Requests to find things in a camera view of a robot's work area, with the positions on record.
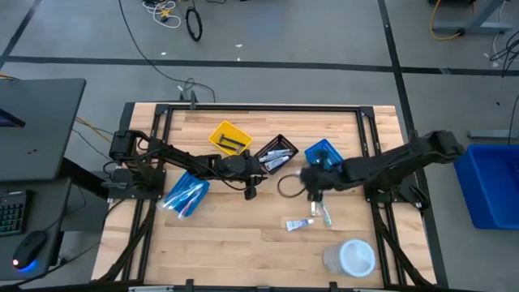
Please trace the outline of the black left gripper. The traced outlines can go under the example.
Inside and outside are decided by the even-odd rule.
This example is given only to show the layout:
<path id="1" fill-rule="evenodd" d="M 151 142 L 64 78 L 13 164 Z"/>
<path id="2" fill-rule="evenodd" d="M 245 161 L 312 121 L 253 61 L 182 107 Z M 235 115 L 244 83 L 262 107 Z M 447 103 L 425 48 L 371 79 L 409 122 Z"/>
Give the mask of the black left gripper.
<path id="1" fill-rule="evenodd" d="M 255 175 L 264 175 L 264 170 L 249 150 L 244 150 L 239 155 L 228 156 L 221 160 L 221 176 L 224 178 L 246 180 Z M 254 199 L 257 196 L 255 178 L 246 180 L 245 184 L 245 200 Z"/>

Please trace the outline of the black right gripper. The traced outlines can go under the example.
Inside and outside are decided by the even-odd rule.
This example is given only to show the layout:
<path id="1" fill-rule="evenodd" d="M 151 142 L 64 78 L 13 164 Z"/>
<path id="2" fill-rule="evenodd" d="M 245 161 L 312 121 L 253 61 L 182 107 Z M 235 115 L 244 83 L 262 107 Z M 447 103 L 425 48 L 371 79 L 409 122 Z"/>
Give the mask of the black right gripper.
<path id="1" fill-rule="evenodd" d="M 315 201 L 315 191 L 318 191 L 317 202 L 322 202 L 324 198 L 323 191 L 345 190 L 345 184 L 342 181 L 341 174 L 341 163 L 333 164 L 329 170 L 326 170 L 322 165 L 311 165 L 301 169 L 299 178 L 305 188 L 310 191 L 308 194 L 308 200 Z"/>

